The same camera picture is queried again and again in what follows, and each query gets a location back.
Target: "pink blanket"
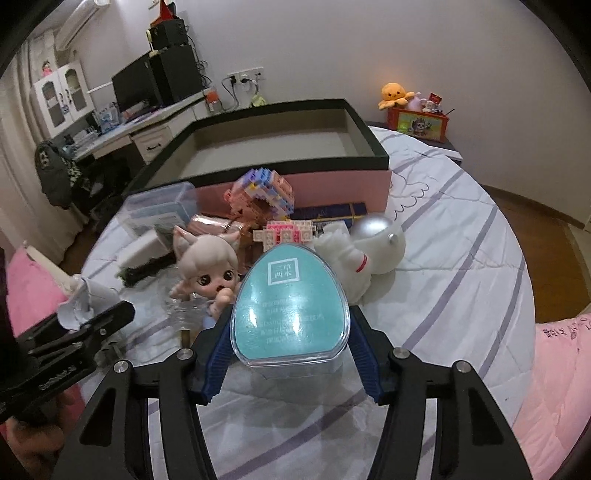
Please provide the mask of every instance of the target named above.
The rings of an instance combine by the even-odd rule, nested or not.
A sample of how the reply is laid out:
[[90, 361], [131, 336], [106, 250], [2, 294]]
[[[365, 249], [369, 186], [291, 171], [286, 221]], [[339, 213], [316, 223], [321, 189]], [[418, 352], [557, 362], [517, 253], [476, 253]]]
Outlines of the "pink blanket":
[[[57, 306], [67, 300], [49, 272], [31, 260], [24, 248], [16, 251], [8, 265], [7, 287], [8, 315], [15, 336], [54, 313]], [[75, 420], [80, 417], [85, 404], [77, 385], [69, 391], [75, 396], [76, 403], [67, 409]]]
[[591, 314], [535, 326], [532, 383], [513, 431], [534, 480], [560, 467], [591, 417]]

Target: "blue gripper pad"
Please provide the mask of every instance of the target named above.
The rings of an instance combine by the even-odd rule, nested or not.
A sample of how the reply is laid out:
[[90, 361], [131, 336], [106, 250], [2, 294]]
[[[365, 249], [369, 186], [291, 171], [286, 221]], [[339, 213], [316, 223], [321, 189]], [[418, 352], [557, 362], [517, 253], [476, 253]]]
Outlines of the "blue gripper pad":
[[384, 394], [379, 377], [379, 363], [352, 310], [349, 349], [365, 393], [377, 403]]
[[228, 320], [206, 364], [202, 394], [208, 403], [220, 393], [233, 354], [234, 350], [230, 342], [230, 321]]

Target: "person's hand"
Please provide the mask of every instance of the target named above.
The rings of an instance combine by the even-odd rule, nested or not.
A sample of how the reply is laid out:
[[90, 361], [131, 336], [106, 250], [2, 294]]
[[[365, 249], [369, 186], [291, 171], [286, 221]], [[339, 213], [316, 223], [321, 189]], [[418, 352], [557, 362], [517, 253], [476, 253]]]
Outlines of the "person's hand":
[[55, 462], [51, 458], [64, 446], [65, 435], [74, 428], [66, 405], [74, 404], [74, 397], [67, 391], [57, 396], [57, 424], [30, 427], [14, 417], [6, 422], [7, 442], [15, 457], [34, 480], [48, 480]]

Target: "cat-eared doll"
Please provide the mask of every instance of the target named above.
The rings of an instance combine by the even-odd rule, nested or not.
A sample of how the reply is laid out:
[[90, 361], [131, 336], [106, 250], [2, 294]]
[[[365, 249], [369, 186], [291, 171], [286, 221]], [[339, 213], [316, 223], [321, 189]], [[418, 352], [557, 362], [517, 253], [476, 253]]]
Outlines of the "cat-eared doll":
[[176, 226], [173, 247], [181, 281], [170, 291], [174, 299], [187, 300], [191, 293], [210, 300], [204, 328], [212, 328], [223, 309], [236, 300], [240, 232], [194, 236]]

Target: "metal screw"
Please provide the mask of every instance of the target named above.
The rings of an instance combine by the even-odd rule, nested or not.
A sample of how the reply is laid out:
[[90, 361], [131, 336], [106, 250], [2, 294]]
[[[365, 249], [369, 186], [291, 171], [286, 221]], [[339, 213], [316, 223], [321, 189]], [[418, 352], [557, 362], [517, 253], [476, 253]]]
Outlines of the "metal screw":
[[464, 360], [460, 360], [458, 363], [456, 363], [456, 368], [463, 374], [467, 374], [470, 370], [472, 370], [472, 366]]
[[125, 372], [128, 368], [129, 363], [127, 363], [125, 360], [120, 360], [115, 365], [113, 365], [113, 370], [115, 370], [115, 372], [118, 374]]
[[193, 356], [193, 351], [190, 348], [181, 348], [177, 352], [177, 358], [179, 360], [188, 360]]
[[410, 352], [401, 346], [397, 346], [394, 350], [392, 350], [392, 353], [400, 360], [404, 360], [410, 356]]

